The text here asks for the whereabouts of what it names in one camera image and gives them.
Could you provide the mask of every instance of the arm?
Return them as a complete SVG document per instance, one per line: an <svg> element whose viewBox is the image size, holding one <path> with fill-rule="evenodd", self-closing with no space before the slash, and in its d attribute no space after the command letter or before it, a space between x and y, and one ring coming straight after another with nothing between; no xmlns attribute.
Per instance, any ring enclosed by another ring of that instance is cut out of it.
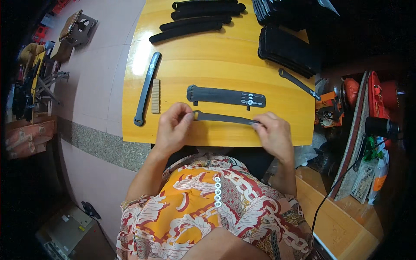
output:
<svg viewBox="0 0 416 260"><path fill-rule="evenodd" d="M296 197L295 157L292 145L290 125L284 119L272 112L260 114L254 117L260 123L253 124L257 131L263 148L276 157L281 166L276 178L276 189L283 194Z"/></svg>
<svg viewBox="0 0 416 260"><path fill-rule="evenodd" d="M131 182L125 200L159 194L166 163L174 152L184 146L192 121L191 107L180 102L173 104L160 116L156 144Z"/></svg>

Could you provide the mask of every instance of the hand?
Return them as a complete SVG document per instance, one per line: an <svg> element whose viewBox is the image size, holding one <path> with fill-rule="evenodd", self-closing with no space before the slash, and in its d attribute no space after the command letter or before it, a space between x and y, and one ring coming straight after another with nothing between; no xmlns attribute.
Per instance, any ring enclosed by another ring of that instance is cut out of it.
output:
<svg viewBox="0 0 416 260"><path fill-rule="evenodd" d="M185 144L193 117L192 108L189 105L181 102L173 104L160 116L153 150L166 157L179 151Z"/></svg>
<svg viewBox="0 0 416 260"><path fill-rule="evenodd" d="M289 123L272 112L257 115L254 120L260 122L252 126L257 131L263 148L282 164L294 163Z"/></svg>

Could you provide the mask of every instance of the electrical wire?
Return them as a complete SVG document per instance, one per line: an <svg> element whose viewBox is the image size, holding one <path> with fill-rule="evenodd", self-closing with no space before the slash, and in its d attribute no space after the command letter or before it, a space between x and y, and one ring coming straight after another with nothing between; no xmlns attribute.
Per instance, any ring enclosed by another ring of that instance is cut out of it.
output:
<svg viewBox="0 0 416 260"><path fill-rule="evenodd" d="M316 209L315 212L315 217L313 218L313 223L312 223L312 233L313 230L315 228L315 222L316 222L316 217L318 216L318 211L321 208L322 204L324 204L324 202L326 201L326 199L328 198L328 196L331 194L332 190L335 188L335 186L344 179L345 175L348 173L349 170L351 170L359 161L361 161L361 159L363 159L364 156L367 156L371 153L371 151L373 151L375 148L379 147L381 144L384 144L387 140L389 140L388 138L384 141L382 141L381 143L375 145L374 147L372 147L369 151L367 151L366 153L364 153L363 155L361 155L345 172L344 174L335 182L335 184L331 187L331 189L329 190L329 192L326 194L326 196L324 197L324 199L322 200L321 204L319 204L318 208Z"/></svg>

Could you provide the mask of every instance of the granite floor border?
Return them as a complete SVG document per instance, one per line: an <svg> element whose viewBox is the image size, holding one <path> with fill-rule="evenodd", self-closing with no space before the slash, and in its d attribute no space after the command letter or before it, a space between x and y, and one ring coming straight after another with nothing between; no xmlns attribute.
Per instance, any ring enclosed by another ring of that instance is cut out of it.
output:
<svg viewBox="0 0 416 260"><path fill-rule="evenodd" d="M58 134L73 146L117 166L138 171L150 152L150 144L124 142L121 136L57 117Z"/></svg>

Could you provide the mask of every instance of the orange floral shirt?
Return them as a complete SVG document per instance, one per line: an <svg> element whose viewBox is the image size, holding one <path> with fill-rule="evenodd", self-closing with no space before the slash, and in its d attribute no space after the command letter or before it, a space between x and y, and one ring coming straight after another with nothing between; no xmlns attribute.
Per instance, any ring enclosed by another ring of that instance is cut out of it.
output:
<svg viewBox="0 0 416 260"><path fill-rule="evenodd" d="M271 259L305 259L313 236L293 196L280 194L231 157L196 154L169 167L157 196L121 206L118 259L179 260L216 227Z"/></svg>

